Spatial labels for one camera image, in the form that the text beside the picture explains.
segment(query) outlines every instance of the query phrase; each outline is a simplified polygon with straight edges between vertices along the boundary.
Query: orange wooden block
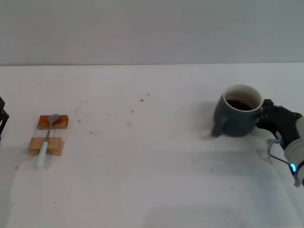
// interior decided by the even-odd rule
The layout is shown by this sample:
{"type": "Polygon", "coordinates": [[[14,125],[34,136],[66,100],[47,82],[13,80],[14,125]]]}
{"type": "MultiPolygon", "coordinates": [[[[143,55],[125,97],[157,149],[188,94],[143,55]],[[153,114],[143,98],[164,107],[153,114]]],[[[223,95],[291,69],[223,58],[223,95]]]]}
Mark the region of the orange wooden block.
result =
{"type": "MultiPolygon", "coordinates": [[[[49,115],[41,115],[38,122],[38,129],[47,130],[49,128],[48,122],[49,115]]],[[[53,123],[52,129],[66,129],[68,122],[67,115],[60,115],[59,119],[53,123]]]]}
{"type": "MultiPolygon", "coordinates": [[[[42,147],[42,143],[45,141],[44,137],[33,137],[29,143],[28,151],[32,156],[37,156],[42,147]]],[[[47,145],[47,154],[61,156],[63,150],[63,142],[60,137],[49,138],[47,145]]]]}

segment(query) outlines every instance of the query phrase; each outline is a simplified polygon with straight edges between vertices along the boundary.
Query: black object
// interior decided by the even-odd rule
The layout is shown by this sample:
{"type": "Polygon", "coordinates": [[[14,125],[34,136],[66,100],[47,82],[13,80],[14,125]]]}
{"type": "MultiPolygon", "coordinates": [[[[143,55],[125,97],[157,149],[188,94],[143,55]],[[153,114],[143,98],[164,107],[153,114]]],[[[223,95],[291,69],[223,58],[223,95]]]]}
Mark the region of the black object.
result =
{"type": "Polygon", "coordinates": [[[4,100],[0,97],[0,140],[1,140],[1,134],[4,129],[4,126],[9,119],[9,115],[4,111],[4,100]]]}
{"type": "Polygon", "coordinates": [[[265,99],[256,126],[270,131],[277,139],[282,138],[281,146],[285,150],[289,144],[300,138],[295,122],[301,117],[301,114],[291,112],[282,106],[276,106],[272,100],[265,99]]]}

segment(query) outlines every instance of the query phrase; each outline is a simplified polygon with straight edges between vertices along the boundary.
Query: coffee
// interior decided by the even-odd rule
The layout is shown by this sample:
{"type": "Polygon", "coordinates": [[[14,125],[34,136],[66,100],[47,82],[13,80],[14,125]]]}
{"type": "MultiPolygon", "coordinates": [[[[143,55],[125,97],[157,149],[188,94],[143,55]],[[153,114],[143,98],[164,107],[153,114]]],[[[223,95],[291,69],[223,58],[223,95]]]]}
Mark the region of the coffee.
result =
{"type": "Polygon", "coordinates": [[[252,107],[250,107],[249,105],[243,103],[240,100],[235,100],[235,99],[229,99],[226,100],[227,103],[231,106],[234,107],[235,109],[241,110],[241,111],[250,111],[253,110],[252,107]]]}

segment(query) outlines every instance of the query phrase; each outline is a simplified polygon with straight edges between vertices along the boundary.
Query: brown stain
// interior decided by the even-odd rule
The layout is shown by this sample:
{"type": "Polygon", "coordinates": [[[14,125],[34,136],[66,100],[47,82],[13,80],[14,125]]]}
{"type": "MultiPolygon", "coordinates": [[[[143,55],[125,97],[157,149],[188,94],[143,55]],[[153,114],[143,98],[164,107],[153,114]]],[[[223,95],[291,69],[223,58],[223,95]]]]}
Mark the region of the brown stain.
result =
{"type": "Polygon", "coordinates": [[[273,161],[271,160],[271,158],[269,157],[269,156],[267,156],[267,158],[266,158],[266,162],[268,162],[269,164],[273,164],[273,161]]]}
{"type": "Polygon", "coordinates": [[[263,161],[265,161],[265,162],[267,162],[267,163],[273,165],[273,161],[271,160],[271,158],[270,158],[269,155],[267,155],[266,158],[264,158],[264,157],[262,156],[263,150],[258,149],[256,152],[257,152],[257,154],[258,154],[258,156],[259,156],[259,158],[260,158],[261,160],[263,160],[263,161]]]}

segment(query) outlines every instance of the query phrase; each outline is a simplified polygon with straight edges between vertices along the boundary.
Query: spoon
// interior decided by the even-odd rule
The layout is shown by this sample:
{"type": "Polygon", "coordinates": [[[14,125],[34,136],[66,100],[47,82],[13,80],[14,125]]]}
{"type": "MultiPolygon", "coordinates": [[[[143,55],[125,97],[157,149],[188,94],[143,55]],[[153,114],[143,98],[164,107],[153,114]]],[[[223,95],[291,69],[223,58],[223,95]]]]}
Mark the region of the spoon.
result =
{"type": "Polygon", "coordinates": [[[47,119],[47,121],[49,122],[49,129],[48,129],[48,132],[47,132],[46,139],[43,142],[42,147],[41,147],[40,152],[39,152],[39,155],[38,155],[38,159],[37,159],[37,166],[38,167],[42,167],[43,164],[44,164],[44,160],[45,160],[45,156],[46,156],[47,148],[48,148],[49,133],[51,132],[51,128],[52,128],[53,123],[55,121],[57,121],[59,119],[59,117],[60,117],[60,115],[53,114],[53,115],[50,115],[49,118],[47,119]]]}

